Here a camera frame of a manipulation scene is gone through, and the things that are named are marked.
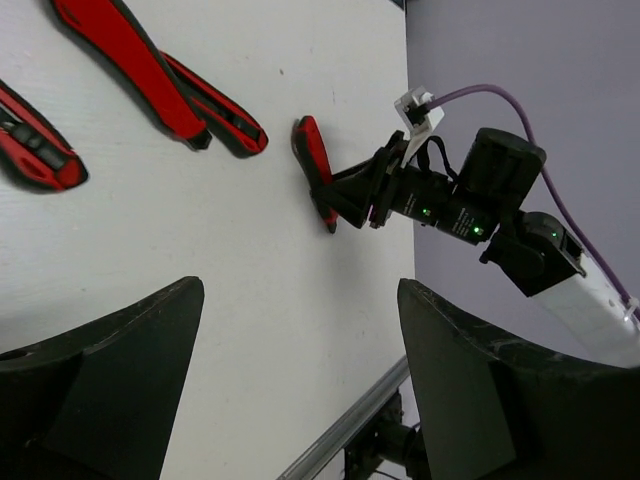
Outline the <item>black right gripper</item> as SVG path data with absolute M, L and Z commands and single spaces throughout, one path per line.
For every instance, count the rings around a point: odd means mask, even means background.
M 458 173 L 431 170 L 425 146 L 417 158 L 416 167 L 397 166 L 385 175 L 388 156 L 376 155 L 331 184 L 313 188 L 311 196 L 355 228 L 364 226 L 369 212 L 372 227 L 397 213 L 477 245 L 500 229 L 515 232 L 545 151 L 512 133 L 483 127 Z

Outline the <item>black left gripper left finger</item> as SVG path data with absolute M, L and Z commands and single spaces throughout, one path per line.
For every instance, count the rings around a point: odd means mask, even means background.
M 188 276 L 2 353 L 2 478 L 159 478 L 203 305 Z

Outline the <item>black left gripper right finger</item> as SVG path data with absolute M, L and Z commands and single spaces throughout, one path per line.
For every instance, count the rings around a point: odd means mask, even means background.
M 420 282 L 397 302 L 435 479 L 635 479 L 639 372 L 565 355 Z

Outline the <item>red folding knife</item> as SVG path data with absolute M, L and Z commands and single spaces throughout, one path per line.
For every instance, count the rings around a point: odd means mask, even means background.
M 110 61 L 139 92 L 160 123 L 198 151 L 212 135 L 133 12 L 123 1 L 53 1 L 58 18 Z

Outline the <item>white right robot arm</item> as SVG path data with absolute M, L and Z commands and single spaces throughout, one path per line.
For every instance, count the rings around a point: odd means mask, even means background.
M 397 213 L 471 245 L 527 297 L 563 323 L 599 363 L 639 364 L 635 305 L 623 301 L 574 235 L 550 214 L 521 205 L 541 173 L 543 149 L 512 133 L 478 130 L 459 173 L 403 162 L 400 132 L 374 156 L 311 188 L 314 201 L 356 228 L 382 227 Z

